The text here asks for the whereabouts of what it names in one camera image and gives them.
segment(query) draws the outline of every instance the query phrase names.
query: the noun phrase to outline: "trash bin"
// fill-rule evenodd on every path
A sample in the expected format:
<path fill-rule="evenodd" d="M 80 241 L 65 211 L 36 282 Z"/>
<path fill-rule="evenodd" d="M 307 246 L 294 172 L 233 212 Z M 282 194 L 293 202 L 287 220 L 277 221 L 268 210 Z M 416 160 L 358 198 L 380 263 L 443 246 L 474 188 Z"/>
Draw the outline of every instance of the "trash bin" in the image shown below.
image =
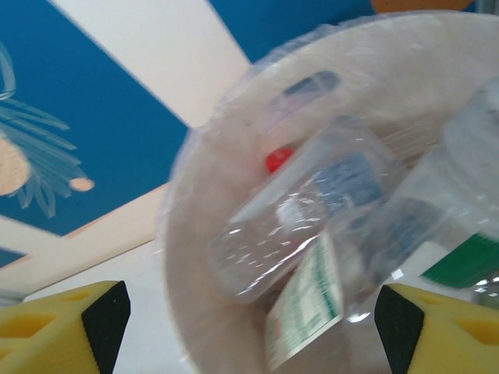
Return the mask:
<path fill-rule="evenodd" d="M 218 295 L 206 263 L 209 239 L 267 177 L 265 156 L 350 114 L 411 167 L 499 76 L 497 35 L 499 17 L 459 12 L 323 26 L 271 53 L 227 94 L 187 140 L 159 220 L 170 318 L 189 371 L 267 372 L 265 315 Z"/>

